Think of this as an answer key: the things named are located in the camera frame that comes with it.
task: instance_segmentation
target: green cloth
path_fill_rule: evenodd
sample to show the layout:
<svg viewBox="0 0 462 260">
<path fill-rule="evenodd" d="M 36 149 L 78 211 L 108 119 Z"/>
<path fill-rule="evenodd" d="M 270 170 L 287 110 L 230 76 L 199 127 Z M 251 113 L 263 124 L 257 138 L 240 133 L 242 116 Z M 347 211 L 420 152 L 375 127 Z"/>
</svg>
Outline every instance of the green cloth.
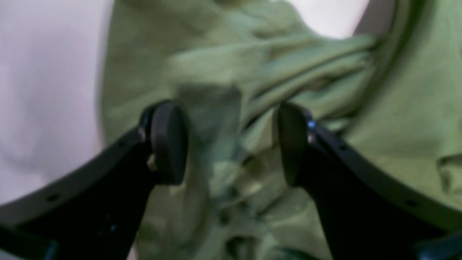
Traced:
<svg viewBox="0 0 462 260">
<path fill-rule="evenodd" d="M 283 100 L 346 132 L 404 183 L 460 206 L 462 3 L 430 1 L 419 18 L 424 2 L 398 1 L 379 45 L 323 38 L 285 2 L 116 0 L 101 93 L 106 141 L 167 98 L 191 120 L 185 182 L 152 192 L 140 259 L 229 259 L 237 237 L 254 259 L 274 247 L 331 259 L 313 200 L 284 181 L 273 125 Z"/>
</svg>

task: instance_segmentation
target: black plastic arm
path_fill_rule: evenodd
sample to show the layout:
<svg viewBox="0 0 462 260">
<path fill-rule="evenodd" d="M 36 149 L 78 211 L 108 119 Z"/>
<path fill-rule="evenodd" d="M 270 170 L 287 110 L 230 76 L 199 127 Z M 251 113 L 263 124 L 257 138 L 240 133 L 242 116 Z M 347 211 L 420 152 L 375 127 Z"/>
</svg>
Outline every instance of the black plastic arm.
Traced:
<svg viewBox="0 0 462 260">
<path fill-rule="evenodd" d="M 278 110 L 286 181 L 316 202 L 336 260 L 442 260 L 462 253 L 462 214 L 381 172 L 289 103 Z"/>
<path fill-rule="evenodd" d="M 182 182 L 186 151 L 177 105 L 147 108 L 139 126 L 91 162 L 0 207 L 0 248 L 27 260 L 125 260 L 149 193 Z"/>
</svg>

